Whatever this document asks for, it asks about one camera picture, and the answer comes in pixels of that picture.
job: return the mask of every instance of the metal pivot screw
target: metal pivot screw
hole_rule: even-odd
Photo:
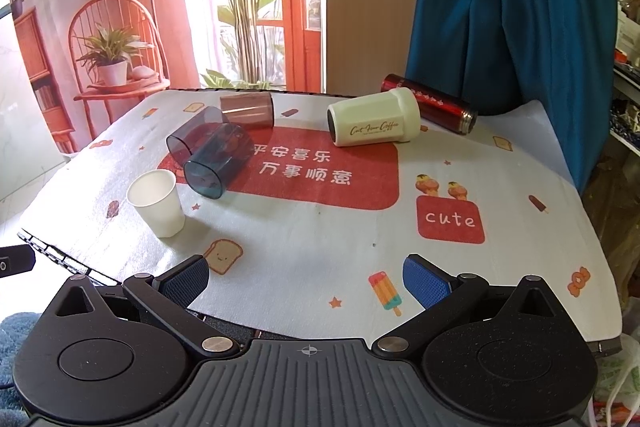
[[[382,351],[388,351],[390,353],[400,353],[409,347],[409,342],[402,337],[385,337],[378,341],[378,347]]]
[[[212,353],[224,353],[234,347],[234,341],[226,337],[209,337],[202,341],[202,349]]]

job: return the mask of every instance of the blue gripper pad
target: blue gripper pad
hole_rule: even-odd
[[[451,285],[448,281],[441,279],[410,257],[402,264],[402,282],[426,310],[451,295]]]
[[[202,258],[187,268],[176,271],[174,275],[162,279],[158,291],[186,309],[204,291],[208,283],[209,265],[207,260]]]

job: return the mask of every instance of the teal curtain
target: teal curtain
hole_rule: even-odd
[[[578,190],[609,132],[616,0],[417,0],[406,76],[481,114],[540,100]]]

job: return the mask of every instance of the paper cup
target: paper cup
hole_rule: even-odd
[[[172,237],[184,226],[184,212],[171,171],[158,169],[136,178],[127,190],[127,201],[156,237]]]
[[[327,118],[338,147],[407,142],[420,134],[420,108],[407,87],[332,103]]]

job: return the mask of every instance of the tablecloth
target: tablecloth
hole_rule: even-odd
[[[585,340],[620,334],[612,276],[538,102],[479,118],[466,137],[424,121],[409,143],[338,149],[326,110],[339,98],[274,92],[274,129],[254,134],[252,160],[209,200],[164,141],[229,94],[150,96],[55,174],[21,227],[118,281],[206,254],[209,285],[191,309],[293,337],[370,344],[417,315],[402,285],[410,253],[497,285],[541,275]],[[177,173],[187,215],[169,239],[126,201],[130,182],[158,167]],[[386,307],[372,288],[384,276],[397,295]]]

